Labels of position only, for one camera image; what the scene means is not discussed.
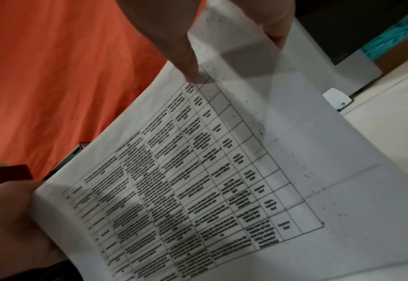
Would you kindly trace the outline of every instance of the orange cloth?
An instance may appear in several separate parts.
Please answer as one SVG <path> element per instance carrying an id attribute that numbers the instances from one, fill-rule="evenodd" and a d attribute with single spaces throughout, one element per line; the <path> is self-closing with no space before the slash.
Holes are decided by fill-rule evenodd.
<path id="1" fill-rule="evenodd" d="M 0 162 L 44 177 L 165 62 L 114 0 L 0 0 Z"/>

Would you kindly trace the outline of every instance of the table grid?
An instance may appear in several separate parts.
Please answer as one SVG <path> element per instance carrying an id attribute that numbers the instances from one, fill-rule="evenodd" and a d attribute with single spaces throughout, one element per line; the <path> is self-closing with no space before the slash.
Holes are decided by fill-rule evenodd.
<path id="1" fill-rule="evenodd" d="M 63 195 L 117 281 L 188 280 L 323 227 L 208 75 Z"/>

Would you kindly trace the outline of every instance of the blurred hand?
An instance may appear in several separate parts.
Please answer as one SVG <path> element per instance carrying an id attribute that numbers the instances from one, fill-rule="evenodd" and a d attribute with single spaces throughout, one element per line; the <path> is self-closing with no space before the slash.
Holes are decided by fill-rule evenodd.
<path id="1" fill-rule="evenodd" d="M 44 268 L 66 259 L 27 215 L 40 181 L 0 184 L 0 278 Z"/>
<path id="2" fill-rule="evenodd" d="M 295 0 L 231 0 L 280 48 L 295 14 Z M 192 82 L 198 62 L 187 31 L 201 0 L 117 0 L 133 26 Z"/>

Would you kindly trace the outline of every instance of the document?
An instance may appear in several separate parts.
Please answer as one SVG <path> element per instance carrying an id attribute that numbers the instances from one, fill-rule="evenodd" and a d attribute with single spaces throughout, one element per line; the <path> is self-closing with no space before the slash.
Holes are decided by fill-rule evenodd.
<path id="1" fill-rule="evenodd" d="M 408 177 L 228 1 L 43 184 L 32 217 L 84 280 L 322 280 L 408 261 Z"/>

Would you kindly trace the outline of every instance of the white paper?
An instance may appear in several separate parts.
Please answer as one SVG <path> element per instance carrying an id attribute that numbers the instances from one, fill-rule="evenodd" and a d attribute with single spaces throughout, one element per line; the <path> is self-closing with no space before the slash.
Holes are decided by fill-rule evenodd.
<path id="1" fill-rule="evenodd" d="M 408 262 L 408 178 L 228 1 L 37 191 L 84 280 L 323 280 Z"/>

